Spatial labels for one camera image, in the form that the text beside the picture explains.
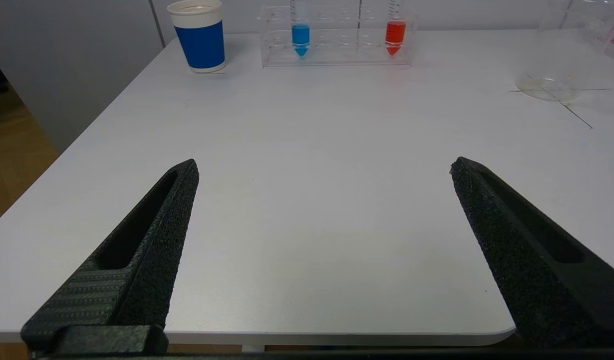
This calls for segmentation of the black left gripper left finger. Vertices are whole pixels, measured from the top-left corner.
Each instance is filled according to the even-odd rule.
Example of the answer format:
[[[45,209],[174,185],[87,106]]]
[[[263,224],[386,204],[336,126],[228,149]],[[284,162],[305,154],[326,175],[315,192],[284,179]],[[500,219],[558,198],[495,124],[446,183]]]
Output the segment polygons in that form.
[[[195,160],[170,168],[25,323],[32,357],[167,352],[164,334],[199,184]]]

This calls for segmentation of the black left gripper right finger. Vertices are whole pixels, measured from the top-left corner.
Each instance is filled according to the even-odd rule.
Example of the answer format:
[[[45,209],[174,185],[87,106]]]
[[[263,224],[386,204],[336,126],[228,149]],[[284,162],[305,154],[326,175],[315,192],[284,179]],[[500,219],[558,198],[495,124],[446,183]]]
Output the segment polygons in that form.
[[[614,268],[483,164],[450,174],[526,346],[614,348]]]

